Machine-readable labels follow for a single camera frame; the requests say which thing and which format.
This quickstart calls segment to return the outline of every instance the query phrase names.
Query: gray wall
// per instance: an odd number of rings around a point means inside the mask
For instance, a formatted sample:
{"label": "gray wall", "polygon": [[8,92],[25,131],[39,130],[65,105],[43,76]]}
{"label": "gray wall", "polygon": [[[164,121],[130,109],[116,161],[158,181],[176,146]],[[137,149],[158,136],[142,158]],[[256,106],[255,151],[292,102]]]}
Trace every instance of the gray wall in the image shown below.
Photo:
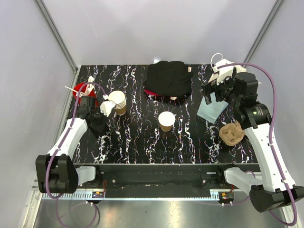
{"label": "gray wall", "polygon": [[78,65],[242,61],[275,0],[44,0]]}
{"label": "gray wall", "polygon": [[[275,134],[288,170],[297,185],[304,186],[304,1],[287,0],[255,53],[252,63],[264,67],[274,78],[278,111]],[[259,101],[272,109],[271,85],[266,76],[255,72]],[[304,221],[304,200],[297,203]]]}
{"label": "gray wall", "polygon": [[0,227],[20,227],[73,73],[33,0],[0,0]]}

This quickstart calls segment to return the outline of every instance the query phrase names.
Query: table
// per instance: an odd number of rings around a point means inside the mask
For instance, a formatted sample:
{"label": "table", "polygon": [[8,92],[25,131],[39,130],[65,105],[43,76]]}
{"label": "table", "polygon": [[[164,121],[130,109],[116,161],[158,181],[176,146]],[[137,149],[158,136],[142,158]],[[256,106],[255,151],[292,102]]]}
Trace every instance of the table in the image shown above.
{"label": "table", "polygon": [[[197,116],[202,100],[201,85],[208,81],[210,65],[189,65],[192,68],[192,94],[175,101],[144,92],[143,82],[148,65],[91,65],[81,66],[77,84],[89,76],[104,87],[106,93],[121,90],[126,94],[127,113],[114,114],[107,122],[105,135],[94,137],[88,130],[81,138],[73,157],[74,163],[85,164],[186,164],[186,163],[257,163],[247,137],[234,147],[226,146],[219,129],[234,123],[228,106],[215,124]],[[97,98],[102,92],[96,88]],[[72,99],[67,119],[71,118],[75,99]],[[173,129],[163,132],[158,115],[173,112]]]}

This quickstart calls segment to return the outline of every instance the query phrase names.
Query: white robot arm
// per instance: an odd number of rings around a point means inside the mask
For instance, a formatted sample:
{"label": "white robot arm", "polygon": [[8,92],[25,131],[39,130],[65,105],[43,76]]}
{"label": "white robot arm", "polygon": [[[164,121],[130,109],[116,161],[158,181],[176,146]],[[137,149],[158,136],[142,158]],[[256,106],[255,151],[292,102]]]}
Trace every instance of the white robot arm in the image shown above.
{"label": "white robot arm", "polygon": [[51,193],[74,193],[79,185],[95,179],[95,167],[81,166],[75,169],[71,160],[88,126],[95,136],[102,133],[105,122],[115,107],[115,103],[106,100],[100,107],[95,108],[95,99],[94,97],[82,96],[73,125],[71,125],[72,119],[69,119],[53,148],[47,155],[37,157],[36,170],[40,192],[47,192],[45,183],[47,166],[54,153],[56,155],[48,178],[48,187]]}
{"label": "white robot arm", "polygon": [[219,180],[222,181],[220,184],[232,184],[244,191],[250,196],[253,206],[259,212],[290,204],[291,200],[285,184],[291,189],[295,201],[304,198],[304,188],[296,186],[290,176],[273,133],[272,146],[276,151],[285,180],[281,178],[268,138],[271,116],[268,108],[257,101],[258,81],[255,75],[247,73],[241,66],[218,69],[219,66],[230,63],[223,59],[215,64],[214,74],[209,83],[203,86],[203,93],[207,104],[212,102],[209,95],[215,93],[217,102],[225,100],[232,106],[235,119],[241,124],[253,146],[262,180],[244,173],[238,167],[232,167],[222,170],[222,174],[219,175]]}

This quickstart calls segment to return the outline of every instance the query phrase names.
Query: white paper cup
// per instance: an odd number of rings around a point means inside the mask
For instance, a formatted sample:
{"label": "white paper cup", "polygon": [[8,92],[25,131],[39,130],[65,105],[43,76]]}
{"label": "white paper cup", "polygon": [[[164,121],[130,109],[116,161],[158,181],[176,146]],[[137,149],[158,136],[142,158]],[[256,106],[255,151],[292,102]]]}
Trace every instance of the white paper cup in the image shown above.
{"label": "white paper cup", "polygon": [[175,123],[175,115],[172,112],[163,112],[158,116],[158,122],[164,132],[171,130]]}
{"label": "white paper cup", "polygon": [[118,115],[123,115],[126,113],[127,107],[126,107],[126,99],[125,95],[122,91],[116,90],[109,94],[109,100],[113,101],[115,106],[115,112]]}

